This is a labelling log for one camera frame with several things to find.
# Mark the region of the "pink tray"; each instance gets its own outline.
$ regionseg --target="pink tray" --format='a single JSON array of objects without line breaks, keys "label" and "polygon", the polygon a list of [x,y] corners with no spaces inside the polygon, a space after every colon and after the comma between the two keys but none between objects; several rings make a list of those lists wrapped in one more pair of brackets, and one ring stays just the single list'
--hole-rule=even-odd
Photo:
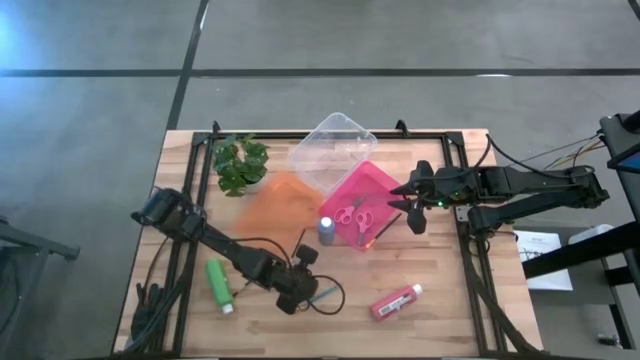
[{"label": "pink tray", "polygon": [[[400,183],[371,162],[365,161],[320,207],[320,216],[327,216],[333,219],[336,211],[352,205],[364,196],[364,201],[353,212],[349,224],[336,222],[336,233],[349,245],[360,251],[365,251],[373,244],[378,232],[397,213],[397,210],[387,205],[387,202],[402,199],[400,196],[389,194],[389,190],[398,186],[400,186]],[[360,230],[356,222],[356,215],[362,211],[369,211],[373,215],[373,224],[364,233],[362,246],[358,246]]]}]

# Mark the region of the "scissors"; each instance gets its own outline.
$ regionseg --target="scissors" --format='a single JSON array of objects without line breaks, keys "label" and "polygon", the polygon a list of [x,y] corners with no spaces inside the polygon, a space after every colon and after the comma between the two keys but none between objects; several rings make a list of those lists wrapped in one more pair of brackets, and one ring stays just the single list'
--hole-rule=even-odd
[{"label": "scissors", "polygon": [[360,230],[358,246],[362,246],[364,243],[364,233],[371,227],[371,224],[373,224],[373,214],[368,211],[358,213],[358,215],[356,215],[356,222],[358,223],[358,230]]},{"label": "scissors", "polygon": [[364,199],[366,199],[366,197],[362,196],[358,198],[358,200],[354,201],[353,204],[338,209],[338,211],[336,211],[336,213],[333,215],[333,220],[335,220],[337,223],[345,225],[349,224],[351,222],[353,212],[358,208],[358,206],[360,206],[360,204],[364,202]]}]

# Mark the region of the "green bottle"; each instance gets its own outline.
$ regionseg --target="green bottle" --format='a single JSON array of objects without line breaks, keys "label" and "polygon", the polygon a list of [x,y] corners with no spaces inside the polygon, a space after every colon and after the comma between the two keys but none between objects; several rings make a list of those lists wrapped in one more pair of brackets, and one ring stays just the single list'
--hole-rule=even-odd
[{"label": "green bottle", "polygon": [[229,289],[229,282],[222,263],[219,259],[211,259],[207,261],[206,271],[209,284],[211,284],[211,289],[213,290],[213,296],[216,298],[218,306],[222,308],[222,313],[232,313],[233,295],[231,294],[231,289]]}]

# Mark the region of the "bottle label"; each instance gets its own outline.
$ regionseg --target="bottle label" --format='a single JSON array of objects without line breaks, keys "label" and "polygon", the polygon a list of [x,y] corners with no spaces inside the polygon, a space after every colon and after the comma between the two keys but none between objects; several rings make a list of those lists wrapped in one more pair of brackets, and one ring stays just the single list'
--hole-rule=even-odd
[{"label": "bottle label", "polygon": [[383,308],[378,310],[378,312],[380,313],[380,316],[385,316],[393,310],[400,309],[402,305],[408,303],[409,301],[411,301],[411,295],[404,295],[403,297],[393,300],[392,302],[387,304],[387,306],[384,306]]}]

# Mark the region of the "gray floor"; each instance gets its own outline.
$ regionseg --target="gray floor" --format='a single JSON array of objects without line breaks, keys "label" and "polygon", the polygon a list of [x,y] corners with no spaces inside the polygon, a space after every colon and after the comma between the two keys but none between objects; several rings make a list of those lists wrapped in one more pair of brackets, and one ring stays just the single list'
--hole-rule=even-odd
[{"label": "gray floor", "polygon": [[[0,69],[180,69],[198,3],[5,0]],[[213,0],[194,68],[621,68],[639,58],[640,21],[626,0]],[[129,213],[151,188],[177,83],[0,77],[0,213],[82,247],[75,263],[49,263],[22,331],[24,358],[109,352],[140,231]],[[413,128],[488,127],[524,158],[592,134],[601,116],[637,110],[638,89],[640,76],[192,79],[178,128],[311,128],[342,111],[370,128],[400,118]],[[585,161],[610,201],[540,217],[631,220],[606,158]],[[627,312],[640,313],[629,290]],[[589,334],[611,331],[601,308],[536,314],[553,353],[637,356],[593,346]]]}]

